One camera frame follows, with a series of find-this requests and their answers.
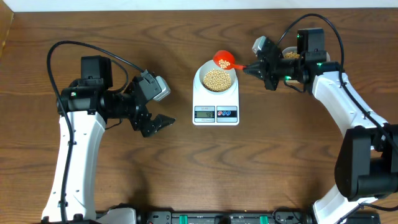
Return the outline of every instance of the green tape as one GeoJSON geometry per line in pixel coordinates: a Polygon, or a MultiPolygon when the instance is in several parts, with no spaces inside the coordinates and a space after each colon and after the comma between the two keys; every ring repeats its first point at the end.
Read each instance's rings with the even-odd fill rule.
{"type": "Polygon", "coordinates": [[[188,224],[188,216],[180,215],[180,224],[188,224]]]}
{"type": "Polygon", "coordinates": [[[268,224],[268,216],[260,216],[260,224],[268,224]]]}

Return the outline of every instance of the red spoon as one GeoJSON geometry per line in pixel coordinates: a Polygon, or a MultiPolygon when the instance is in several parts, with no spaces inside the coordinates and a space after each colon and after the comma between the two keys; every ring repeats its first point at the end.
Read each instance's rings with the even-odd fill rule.
{"type": "Polygon", "coordinates": [[[220,60],[229,62],[229,65],[226,68],[224,68],[225,70],[229,70],[232,68],[243,70],[246,67],[244,65],[235,65],[234,55],[232,55],[231,53],[229,53],[226,50],[217,51],[217,53],[213,57],[214,63],[216,63],[216,65],[221,68],[220,60]]]}

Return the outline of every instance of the spoon with beans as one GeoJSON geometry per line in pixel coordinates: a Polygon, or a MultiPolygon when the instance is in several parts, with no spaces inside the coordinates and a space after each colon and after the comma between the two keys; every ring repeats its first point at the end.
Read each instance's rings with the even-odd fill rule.
{"type": "Polygon", "coordinates": [[[226,50],[219,50],[213,57],[214,63],[222,69],[229,70],[232,68],[243,70],[246,66],[235,65],[234,55],[226,50]]]}

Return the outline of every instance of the scale control panel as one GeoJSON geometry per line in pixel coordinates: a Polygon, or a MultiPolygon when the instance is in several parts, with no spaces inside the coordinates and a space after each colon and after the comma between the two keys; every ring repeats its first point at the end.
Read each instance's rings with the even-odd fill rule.
{"type": "Polygon", "coordinates": [[[237,123],[237,106],[196,106],[195,122],[197,123],[237,123]]]}

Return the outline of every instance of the digital kitchen scale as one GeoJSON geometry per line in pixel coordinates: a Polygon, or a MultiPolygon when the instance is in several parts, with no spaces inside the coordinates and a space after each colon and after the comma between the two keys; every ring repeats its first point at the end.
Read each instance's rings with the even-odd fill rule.
{"type": "Polygon", "coordinates": [[[221,70],[213,60],[206,62],[193,79],[192,122],[194,125],[238,125],[239,88],[235,69],[224,70],[231,77],[231,87],[213,92],[203,86],[203,79],[214,68],[221,70]]]}

